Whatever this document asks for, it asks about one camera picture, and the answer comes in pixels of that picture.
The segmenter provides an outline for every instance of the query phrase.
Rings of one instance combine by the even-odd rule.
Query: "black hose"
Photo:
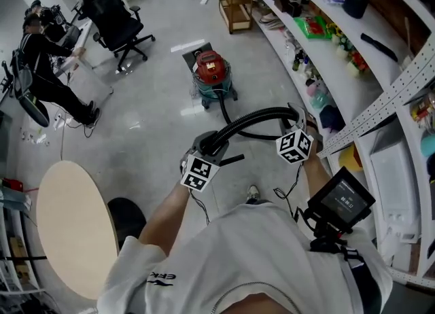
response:
[[[286,120],[293,120],[295,122],[299,121],[299,114],[294,109],[289,107],[269,107],[268,109],[261,109],[255,112],[251,112],[250,114],[247,114],[246,116],[243,116],[239,118],[238,120],[235,120],[234,122],[231,122],[230,118],[228,117],[228,113],[225,109],[224,104],[224,97],[221,91],[216,91],[216,95],[219,97],[219,102],[221,105],[222,113],[224,114],[225,121],[228,123],[230,122],[226,127],[224,127],[222,130],[214,134],[212,137],[204,139],[201,143],[201,153],[203,154],[212,154],[214,153],[218,148],[223,146],[229,138],[231,138],[235,134],[241,134],[244,135],[245,132],[241,132],[241,130],[252,126],[254,124],[264,122],[267,120],[274,120],[274,119],[286,119]],[[265,140],[265,135],[255,135],[250,133],[248,134],[249,137],[255,136],[254,139],[262,139]],[[276,140],[279,137],[272,137],[269,136],[267,140]]]
[[[226,111],[226,108],[225,108],[224,94],[222,93],[221,90],[217,90],[217,91],[215,91],[215,93],[217,95],[217,98],[219,99],[220,109],[222,110],[222,114],[224,115],[225,122],[227,124],[232,123],[230,116],[228,115],[228,112]],[[250,137],[252,139],[258,139],[258,140],[275,141],[276,139],[280,138],[280,137],[276,137],[274,135],[259,135],[259,134],[252,134],[252,133],[247,133],[247,132],[238,132],[238,134],[241,135],[242,137]]]

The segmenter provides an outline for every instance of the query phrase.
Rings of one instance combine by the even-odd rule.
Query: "black backpack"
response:
[[[32,119],[40,126],[48,127],[50,118],[46,107],[34,95],[31,94],[29,88],[33,83],[33,76],[36,74],[36,69],[39,63],[39,53],[35,68],[32,70],[26,62],[24,49],[31,34],[23,36],[18,49],[12,54],[12,73],[14,74],[14,94],[22,108],[28,113]]]

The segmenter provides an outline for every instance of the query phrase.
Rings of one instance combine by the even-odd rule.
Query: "green package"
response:
[[[326,22],[321,16],[297,17],[294,19],[307,39],[330,39],[331,34],[326,29]]]

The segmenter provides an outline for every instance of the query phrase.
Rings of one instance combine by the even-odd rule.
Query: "gray floor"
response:
[[[124,196],[136,202],[146,217],[179,179],[179,160],[193,139],[208,130],[225,125],[218,104],[203,111],[200,101],[190,95],[191,79],[181,56],[171,48],[198,39],[210,41],[232,65],[239,100],[228,100],[232,118],[264,107],[287,102],[302,105],[292,81],[265,36],[253,30],[230,35],[218,11],[218,0],[200,5],[200,0],[133,0],[141,7],[145,25],[143,35],[152,33],[156,42],[141,48],[149,56],[144,63],[131,54],[127,74],[116,74],[117,60],[107,50],[88,40],[87,59],[95,71],[115,88],[104,104],[103,115],[93,136],[85,138],[83,128],[39,129],[25,119],[25,140],[19,145],[18,178],[27,188],[37,188],[44,173],[55,162],[72,160],[83,166],[95,180],[106,202]],[[88,102],[101,89],[80,71],[73,72],[72,89]],[[49,105],[53,118],[58,108]],[[278,134],[277,122],[255,126],[253,131]],[[275,154],[274,143],[247,141],[233,137],[227,156],[244,154],[244,161],[223,168],[213,183],[198,198],[205,203],[210,219],[245,200],[249,184],[257,184],[264,198],[286,207],[275,198],[272,189],[287,190],[297,166],[290,166]],[[31,195],[35,219],[36,194]],[[305,175],[292,194],[293,199],[308,198]],[[205,227],[203,212],[190,202],[177,240],[180,247]],[[34,254],[43,253],[36,228],[27,221],[27,231]],[[57,301],[62,313],[75,314],[94,306],[69,290],[46,261],[37,263],[42,285]]]

